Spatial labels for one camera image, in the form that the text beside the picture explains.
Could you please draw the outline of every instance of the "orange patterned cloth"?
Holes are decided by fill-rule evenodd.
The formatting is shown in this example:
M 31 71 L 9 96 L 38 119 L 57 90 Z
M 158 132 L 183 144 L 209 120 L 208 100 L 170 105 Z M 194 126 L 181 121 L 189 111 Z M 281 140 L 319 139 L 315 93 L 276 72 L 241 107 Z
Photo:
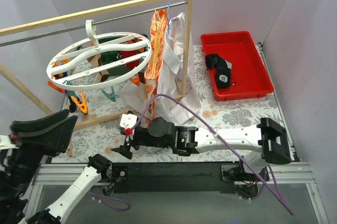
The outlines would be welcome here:
M 167 25 L 167 10 L 156 11 L 152 16 L 150 28 L 152 55 L 144 74 L 147 102 L 157 94 L 157 83 L 162 68 L 162 54 Z M 152 102 L 147 109 L 146 124 L 155 118 L 155 103 L 155 101 Z

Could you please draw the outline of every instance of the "wooden frame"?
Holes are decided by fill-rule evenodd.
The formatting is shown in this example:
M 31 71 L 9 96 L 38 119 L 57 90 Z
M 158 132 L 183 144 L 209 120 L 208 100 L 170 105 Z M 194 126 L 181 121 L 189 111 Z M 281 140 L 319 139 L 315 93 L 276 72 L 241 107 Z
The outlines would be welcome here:
M 89 9 L 87 11 L 77 12 L 73 14 L 63 15 L 59 17 L 49 18 L 47 20 L 41 20 L 36 22 L 31 22 L 28 24 L 8 27 L 0 30 L 0 36 L 6 36 L 10 34 L 20 33 L 28 30 L 33 30 L 45 26 L 55 25 L 59 23 L 64 23 L 67 21 L 78 20 L 81 18 L 88 18 L 104 13 L 109 13 L 113 11 L 118 11 L 121 9 L 127 9 L 131 7 L 146 5 L 150 3 L 156 3 L 163 0 L 132 0 L 128 2 L 123 2 L 119 4 L 113 4 L 109 6 L 104 6 L 95 9 Z M 181 99 L 186 95 L 186 80 L 187 80 L 187 63 L 189 59 L 189 43 L 190 43 L 190 31 L 191 31 L 191 16 L 192 16 L 192 1 L 186 0 L 186 18 L 185 18 L 185 37 L 184 37 L 184 55 L 183 55 L 183 81 L 182 87 L 176 81 L 177 89 L 180 92 L 180 95 L 176 96 L 176 99 Z M 14 87 L 16 87 L 22 94 L 24 94 L 29 100 L 31 100 L 37 107 L 39 107 L 47 115 L 53 113 L 51 109 L 47 107 L 36 95 L 34 95 L 22 82 L 20 82 L 12 72 L 10 72 L 4 65 L 0 64 L 0 74 L 7 79 Z M 102 123 L 108 120 L 116 119 L 121 114 L 126 113 L 127 111 L 121 111 L 114 114 L 102 116 L 92 120 L 88 120 L 82 123 L 79 123 L 75 126 L 75 129 L 81 129 L 93 124 Z

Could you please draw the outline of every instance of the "floral tablecloth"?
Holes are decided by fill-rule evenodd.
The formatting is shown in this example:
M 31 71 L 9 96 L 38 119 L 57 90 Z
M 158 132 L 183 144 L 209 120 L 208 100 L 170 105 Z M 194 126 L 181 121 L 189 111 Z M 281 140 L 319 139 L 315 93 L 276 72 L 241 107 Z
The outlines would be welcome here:
M 212 127 L 239 128 L 257 124 L 261 117 L 270 117 L 283 125 L 280 110 L 274 94 L 259 99 L 247 99 L 237 101 L 216 102 L 213 88 L 206 66 L 204 63 L 204 53 L 200 45 L 193 46 L 196 86 L 201 100 L 199 115 L 205 119 Z M 89 63 L 83 63 L 76 68 L 77 72 L 89 69 Z M 82 84 L 93 82 L 94 76 L 89 76 L 82 80 Z M 98 116 L 108 115 L 125 110 L 125 104 L 118 94 L 123 89 L 125 82 L 115 85 L 116 102 L 110 101 L 100 90 L 86 92 L 89 114 L 84 116 L 77 113 L 78 121 L 94 119 Z M 86 163 L 89 156 L 97 153 L 110 159 L 112 162 L 195 162 L 195 161 L 233 161 L 237 157 L 229 150 L 210 151 L 190 157 L 179 157 L 172 154 L 171 149 L 157 149 L 141 147 L 133 152 L 133 159 L 129 160 L 118 153 L 112 152 L 111 148 L 117 148 L 123 144 L 124 137 L 120 135 L 118 129 L 118 119 L 89 126 L 77 130 L 73 133 L 73 157 L 61 154 L 52 159 L 52 163 Z M 186 126 L 203 127 L 200 121 L 192 118 L 187 121 Z M 249 151 L 239 151 L 240 154 L 247 154 Z

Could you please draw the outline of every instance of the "table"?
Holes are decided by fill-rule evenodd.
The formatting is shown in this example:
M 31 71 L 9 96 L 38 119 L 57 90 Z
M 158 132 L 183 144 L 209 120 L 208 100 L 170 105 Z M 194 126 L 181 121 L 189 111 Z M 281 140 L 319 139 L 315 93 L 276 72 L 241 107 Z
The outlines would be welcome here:
M 194 66 L 196 86 L 201 100 L 201 109 L 198 114 L 215 129 L 240 128 L 258 124 L 260 118 L 269 117 L 283 125 L 280 109 L 274 93 L 259 99 L 246 99 L 236 101 L 216 102 L 213 94 L 211 79 L 204 63 L 204 53 L 201 45 L 194 45 Z M 91 67 L 87 62 L 80 64 L 76 71 L 84 71 Z M 82 84 L 93 82 L 95 76 L 88 76 L 81 80 Z M 114 86 L 116 102 L 109 100 L 100 90 L 86 92 L 88 115 L 76 113 L 78 121 L 94 119 L 98 116 L 108 115 L 125 110 L 125 104 L 118 97 L 125 82 Z M 89 156 L 97 153 L 110 159 L 112 162 L 208 162 L 208 161 L 237 161 L 237 157 L 229 150 L 210 151 L 190 157 L 179 157 L 172 154 L 171 149 L 157 149 L 141 147 L 133 152 L 133 159 L 129 160 L 111 148 L 117 148 L 124 143 L 124 136 L 120 135 L 118 119 L 89 126 L 73 133 L 73 157 L 60 154 L 52 159 L 52 163 L 86 163 Z M 185 126 L 204 127 L 196 118 L 192 118 Z M 241 155 L 249 151 L 239 151 Z

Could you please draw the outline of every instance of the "metal rod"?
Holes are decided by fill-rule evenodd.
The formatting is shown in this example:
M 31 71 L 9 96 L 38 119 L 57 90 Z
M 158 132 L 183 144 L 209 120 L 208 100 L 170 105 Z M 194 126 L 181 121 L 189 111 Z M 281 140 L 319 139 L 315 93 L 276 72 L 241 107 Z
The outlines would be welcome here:
M 176 7 L 176 6 L 179 6 L 179 5 L 184 5 L 184 4 L 187 4 L 187 1 L 171 4 L 170 8 L 171 7 Z M 141 11 L 141 12 L 136 12 L 136 13 L 120 16 L 120 17 L 110 18 L 109 20 L 102 20 L 102 21 L 94 22 L 93 25 L 100 25 L 100 24 L 112 22 L 112 21 L 115 21 L 115 20 L 121 20 L 123 18 L 128 18 L 128 17 L 132 17 L 132 16 L 142 15 L 142 14 L 145 14 L 145 13 L 153 12 L 155 10 L 166 9 L 166 8 L 168 8 L 168 5 L 161 6 L 161 7 L 156 7 L 156 8 L 152 8 L 152 9 L 146 9 L 146 10 Z M 71 32 L 71 31 L 74 31 L 74 30 L 82 29 L 82 28 L 85 28 L 85 25 L 78 25 L 78 26 L 73 26 L 73 27 L 61 29 L 61 30 L 58 30 L 58 31 L 53 31 L 53 32 L 49 32 L 49 33 L 43 33 L 43 34 L 34 35 L 34 36 L 31 36 L 31 37 L 27 37 L 27 38 L 20 38 L 18 40 L 13 40 L 13 41 L 8 41 L 8 42 L 0 43 L 0 47 L 2 47 L 2 46 L 9 46 L 9 45 L 13 45 L 13 44 L 17 44 L 17 43 L 21 43 L 21 42 L 25 42 L 25 41 L 32 41 L 32 40 L 36 40 L 38 38 L 47 37 L 47 36 L 51 36 L 51 35 L 55 35 L 55 34 Z

